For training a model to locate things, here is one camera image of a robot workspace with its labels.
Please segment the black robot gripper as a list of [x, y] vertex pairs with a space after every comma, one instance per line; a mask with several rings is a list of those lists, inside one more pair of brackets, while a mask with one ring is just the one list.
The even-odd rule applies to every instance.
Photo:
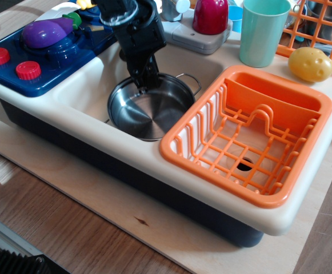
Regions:
[[113, 29], [125, 56], [129, 74], [139, 91], [161, 85], [159, 71], [148, 67], [154, 54], [166, 46], [166, 38], [154, 1], [93, 1], [103, 25]]

